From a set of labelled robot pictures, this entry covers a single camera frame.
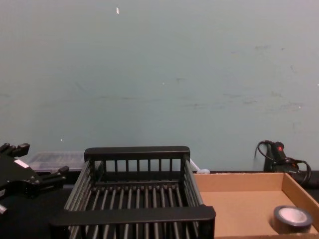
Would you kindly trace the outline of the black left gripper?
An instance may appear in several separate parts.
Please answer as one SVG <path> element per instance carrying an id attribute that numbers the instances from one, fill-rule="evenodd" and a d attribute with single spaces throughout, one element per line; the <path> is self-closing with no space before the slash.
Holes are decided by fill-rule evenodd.
<path id="1" fill-rule="evenodd" d="M 14 157 L 28 154 L 30 145 L 23 143 L 18 146 L 5 143 L 0 146 L 0 198 L 11 195 L 30 196 L 38 192 L 62 189 L 68 166 L 63 166 L 53 173 L 38 173 L 29 165 Z"/>

